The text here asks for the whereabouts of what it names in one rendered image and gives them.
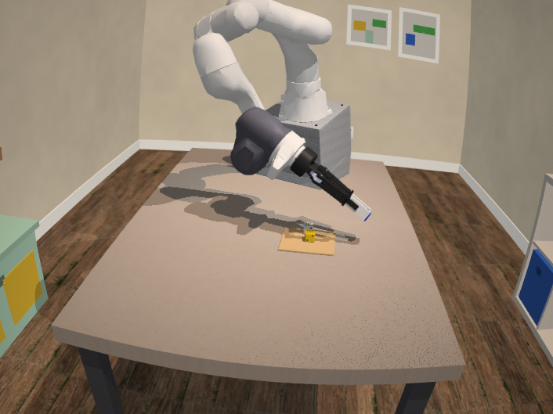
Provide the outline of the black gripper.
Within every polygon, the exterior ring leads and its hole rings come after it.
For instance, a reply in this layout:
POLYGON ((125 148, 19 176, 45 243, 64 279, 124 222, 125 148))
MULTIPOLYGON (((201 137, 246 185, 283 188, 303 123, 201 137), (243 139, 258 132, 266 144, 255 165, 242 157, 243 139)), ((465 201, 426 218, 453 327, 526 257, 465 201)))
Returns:
POLYGON ((314 184, 318 185, 338 202, 342 203, 342 206, 346 205, 360 218, 365 220, 370 214, 371 209, 353 194, 353 190, 351 191, 345 186, 326 167, 315 163, 314 161, 317 157, 317 153, 309 147, 306 147, 300 155, 295 158, 290 169, 299 177, 307 173, 314 184))

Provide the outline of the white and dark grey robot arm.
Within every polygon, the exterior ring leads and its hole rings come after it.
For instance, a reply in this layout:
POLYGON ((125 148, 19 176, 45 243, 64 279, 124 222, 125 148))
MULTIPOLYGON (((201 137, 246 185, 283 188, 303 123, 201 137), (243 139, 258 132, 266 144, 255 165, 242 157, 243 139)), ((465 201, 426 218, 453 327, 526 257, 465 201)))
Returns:
POLYGON ((193 56, 203 86, 214 98, 236 103, 242 113, 235 124, 232 164, 243 175, 253 175, 272 161, 267 177, 274 180, 304 150, 305 139, 265 111, 228 42, 255 28, 271 33, 283 51, 287 73, 279 118, 318 121, 332 110, 309 44, 328 42, 331 22, 274 0, 228 0, 203 18, 193 28, 193 56))

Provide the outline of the yellow die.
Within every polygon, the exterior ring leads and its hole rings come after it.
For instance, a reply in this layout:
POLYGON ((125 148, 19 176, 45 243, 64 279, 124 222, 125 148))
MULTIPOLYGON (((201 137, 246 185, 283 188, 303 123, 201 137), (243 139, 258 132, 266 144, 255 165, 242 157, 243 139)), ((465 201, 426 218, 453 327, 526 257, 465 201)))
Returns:
POLYGON ((315 231, 305 230, 305 242, 314 243, 314 241, 315 241, 315 231))

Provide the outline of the light orange mat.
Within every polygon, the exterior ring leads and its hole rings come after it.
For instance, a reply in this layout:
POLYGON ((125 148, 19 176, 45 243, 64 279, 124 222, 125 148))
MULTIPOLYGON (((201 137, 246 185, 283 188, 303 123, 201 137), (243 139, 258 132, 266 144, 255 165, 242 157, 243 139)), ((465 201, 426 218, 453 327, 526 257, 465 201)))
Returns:
POLYGON ((285 227, 279 251, 334 256, 336 232, 315 231, 314 243, 305 242, 303 229, 285 227))

